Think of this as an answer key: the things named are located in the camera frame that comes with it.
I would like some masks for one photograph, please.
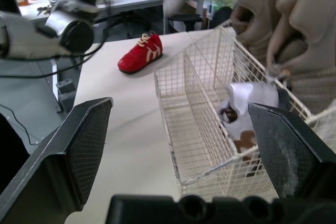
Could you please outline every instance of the brown patch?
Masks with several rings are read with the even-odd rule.
[[[238,153],[241,153],[241,148],[250,149],[255,146],[255,144],[252,142],[252,139],[255,138],[254,131],[244,131],[240,135],[240,140],[234,141]]]

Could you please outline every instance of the screw hole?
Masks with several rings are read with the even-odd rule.
[[[206,203],[197,196],[186,196],[180,200],[183,214],[191,220],[202,220],[206,217]]]
[[[253,216],[259,220],[268,220],[272,215],[268,203],[261,198],[250,197],[245,199],[244,203]]]

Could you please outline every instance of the red shoe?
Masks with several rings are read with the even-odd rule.
[[[134,74],[162,57],[162,43],[157,34],[143,34],[138,44],[118,62],[118,68],[126,74]]]

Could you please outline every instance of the shoe lace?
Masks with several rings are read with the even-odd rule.
[[[149,36],[148,34],[143,34],[140,38],[140,40],[138,41],[138,45],[140,47],[144,47],[146,43],[148,43],[149,40]]]

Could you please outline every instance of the desk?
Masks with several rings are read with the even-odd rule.
[[[152,6],[160,6],[163,3],[163,0],[110,0],[112,12],[120,13],[128,10],[142,9]],[[27,19],[38,21],[46,20],[49,15],[40,14],[37,16],[37,8],[44,7],[49,4],[48,0],[37,0],[33,1],[28,6],[20,6],[20,12],[22,16]],[[97,5],[98,11],[102,12],[107,9],[105,4]]]
[[[112,97],[106,145],[88,203],[66,224],[105,223],[114,194],[170,195],[178,200],[167,135],[156,97],[153,69],[192,43],[188,33],[160,36],[163,58],[132,76],[121,73],[119,59],[138,39],[106,43],[82,66],[75,104]]]
[[[196,13],[202,15],[203,12],[203,3],[204,0],[196,0],[197,1],[197,9]],[[163,0],[110,0],[111,2],[111,8],[113,13],[120,13],[120,12],[126,12],[129,10],[137,10],[137,9],[143,9],[153,6],[161,6],[163,4]],[[37,16],[37,8],[44,7],[49,4],[48,0],[37,0],[33,1],[28,6],[21,6],[19,7],[20,12],[23,17],[33,20],[35,22],[37,21],[43,21],[46,20],[49,15],[44,15],[43,13]],[[99,4],[97,5],[98,11],[100,13],[104,12],[107,9],[107,6],[105,4]],[[166,34],[168,31],[168,18],[164,17],[163,19],[163,34]]]

